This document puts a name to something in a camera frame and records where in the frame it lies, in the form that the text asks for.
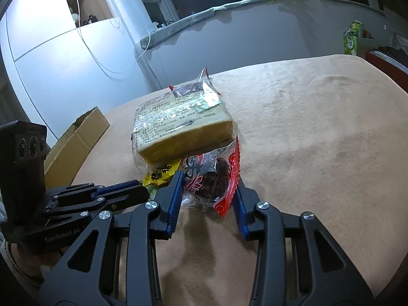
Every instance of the packaged bread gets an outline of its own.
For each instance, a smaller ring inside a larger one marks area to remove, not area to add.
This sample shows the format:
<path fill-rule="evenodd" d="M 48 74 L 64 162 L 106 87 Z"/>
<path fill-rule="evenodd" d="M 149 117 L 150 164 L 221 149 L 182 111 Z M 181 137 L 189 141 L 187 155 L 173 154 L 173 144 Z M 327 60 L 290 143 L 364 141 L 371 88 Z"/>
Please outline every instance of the packaged bread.
<path fill-rule="evenodd" d="M 198 80 L 171 86 L 136 109 L 133 158 L 136 166 L 140 157 L 148 165 L 160 165 L 232 137 L 232 118 L 202 72 Z"/>

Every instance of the beige table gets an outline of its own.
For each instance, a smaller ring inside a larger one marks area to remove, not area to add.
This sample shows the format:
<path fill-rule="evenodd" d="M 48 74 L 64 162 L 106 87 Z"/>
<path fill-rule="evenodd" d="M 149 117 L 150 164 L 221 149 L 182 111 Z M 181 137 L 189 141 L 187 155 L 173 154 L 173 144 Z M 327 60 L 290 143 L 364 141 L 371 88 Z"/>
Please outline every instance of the beige table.
<path fill-rule="evenodd" d="M 283 212 L 314 212 L 377 295 L 408 251 L 407 94 L 345 55 L 212 78 L 239 127 L 246 186 Z M 135 178 L 134 110 L 155 95 L 106 115 L 111 127 L 74 183 Z M 165 305 L 248 305 L 256 244 L 241 240 L 232 210 L 225 219 L 182 210 L 173 238 L 157 243 L 157 256 Z"/>

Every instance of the red snack packet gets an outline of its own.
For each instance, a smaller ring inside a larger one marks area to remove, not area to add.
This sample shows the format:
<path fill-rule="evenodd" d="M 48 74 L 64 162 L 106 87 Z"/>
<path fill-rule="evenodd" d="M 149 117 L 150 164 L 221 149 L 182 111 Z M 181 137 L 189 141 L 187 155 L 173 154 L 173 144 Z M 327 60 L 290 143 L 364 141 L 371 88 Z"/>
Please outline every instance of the red snack packet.
<path fill-rule="evenodd" d="M 183 160 L 184 186 L 200 204 L 225 217 L 239 180 L 238 137 L 226 147 Z"/>

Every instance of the round dark pastry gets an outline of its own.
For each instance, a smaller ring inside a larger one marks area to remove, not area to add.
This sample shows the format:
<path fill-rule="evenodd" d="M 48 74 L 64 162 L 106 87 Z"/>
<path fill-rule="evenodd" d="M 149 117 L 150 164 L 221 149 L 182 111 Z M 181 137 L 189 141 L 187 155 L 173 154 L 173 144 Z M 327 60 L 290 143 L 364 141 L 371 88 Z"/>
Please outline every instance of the round dark pastry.
<path fill-rule="evenodd" d="M 209 171 L 207 170 L 204 174 L 198 171 L 198 174 L 203 176 L 201 181 L 202 187 L 195 191 L 194 194 L 201 198 L 209 199 L 210 201 L 222 197 L 228 188 L 228 172 L 228 162 L 217 157 L 216 160 L 212 162 Z"/>

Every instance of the white cable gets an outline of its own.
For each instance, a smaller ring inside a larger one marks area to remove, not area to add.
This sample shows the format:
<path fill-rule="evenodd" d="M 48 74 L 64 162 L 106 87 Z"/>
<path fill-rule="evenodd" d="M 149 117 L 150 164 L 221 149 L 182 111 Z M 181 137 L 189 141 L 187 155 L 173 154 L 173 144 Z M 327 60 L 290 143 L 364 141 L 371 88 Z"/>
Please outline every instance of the white cable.
<path fill-rule="evenodd" d="M 125 71 L 122 71 L 122 72 L 112 71 L 112 70 L 108 69 L 107 67 L 105 67 L 105 66 L 96 58 L 96 56 L 93 54 L 93 52 L 91 51 L 91 49 L 89 48 L 89 46 L 86 44 L 86 42 L 85 42 L 85 40 L 84 40 L 84 37 L 83 37 L 83 35 L 82 35 L 82 31 L 81 31 L 81 12 L 80 12 L 79 0 L 77 0 L 77 5 L 78 5 L 78 18 L 79 18 L 79 27 L 77 28 L 77 32 L 78 32 L 79 36 L 81 37 L 82 42 L 85 44 L 86 48 L 88 49 L 89 53 L 91 54 L 92 58 L 95 60 L 95 62 L 99 65 L 100 68 L 104 68 L 104 69 L 106 69 L 106 70 L 108 70 L 109 72 L 114 73 L 114 74 L 122 74 L 122 73 L 125 73 L 125 72 L 129 71 L 129 70 L 137 63 L 137 61 L 142 57 L 142 55 L 147 51 L 147 49 L 149 48 L 149 46 L 150 46 L 150 41 L 151 41 L 151 33 L 146 29 L 146 31 L 147 31 L 148 34 L 149 34 L 149 42 L 148 42 L 148 44 L 147 44 L 147 47 L 146 47 L 146 49 L 143 51 L 143 53 L 140 54 L 140 56 L 136 59 L 136 61 L 135 61 L 128 69 L 126 69 Z"/>

